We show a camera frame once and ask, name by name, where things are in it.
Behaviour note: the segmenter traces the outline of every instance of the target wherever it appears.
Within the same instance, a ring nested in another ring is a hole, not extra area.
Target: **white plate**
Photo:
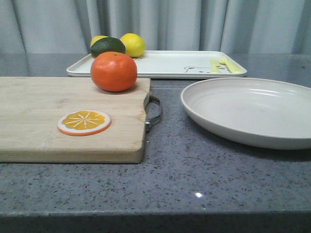
[[[311,88],[219,78],[189,85],[181,101],[195,122],[229,140],[279,150],[311,148]]]
[[[220,73],[211,73],[210,59],[226,57],[241,72],[230,73],[225,65],[219,68]],[[162,51],[148,50],[134,59],[138,77],[170,79],[206,79],[217,77],[242,77],[247,71],[223,52],[218,51]],[[90,76],[94,57],[89,54],[67,68],[70,76]]]

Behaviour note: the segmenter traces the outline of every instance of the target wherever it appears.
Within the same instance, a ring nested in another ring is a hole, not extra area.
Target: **yellow utensil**
[[[218,61],[216,61],[215,59],[210,59],[210,64],[211,64],[211,73],[220,73],[219,69],[217,67],[220,67],[220,64]]]
[[[232,61],[224,56],[220,57],[218,62],[222,65],[226,65],[231,73],[242,73],[242,70],[240,70]]]

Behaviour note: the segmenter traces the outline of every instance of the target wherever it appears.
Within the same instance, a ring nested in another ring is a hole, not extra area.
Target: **yellow lemon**
[[[92,41],[91,41],[91,46],[94,45],[94,43],[96,41],[98,41],[99,39],[102,39],[102,38],[105,38],[105,37],[107,37],[107,36],[106,35],[96,35],[96,36],[94,36]]]
[[[125,45],[125,54],[130,57],[139,57],[145,52],[145,41],[137,34],[127,33],[120,41]]]

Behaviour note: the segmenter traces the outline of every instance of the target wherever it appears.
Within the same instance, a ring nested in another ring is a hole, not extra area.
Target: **wooden cutting board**
[[[140,163],[150,79],[110,93],[91,78],[0,77],[0,162]],[[58,120],[80,110],[111,117],[108,129],[89,136],[58,131]]]

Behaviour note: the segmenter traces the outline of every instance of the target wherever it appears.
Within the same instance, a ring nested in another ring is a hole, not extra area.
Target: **metal handle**
[[[156,125],[157,123],[159,123],[161,121],[161,116],[162,116],[162,112],[163,112],[160,100],[157,97],[150,95],[149,96],[149,102],[156,103],[157,105],[159,105],[159,113],[155,117],[151,117],[151,118],[147,119],[147,121],[146,121],[146,131],[147,132],[150,131],[150,129],[154,125]]]

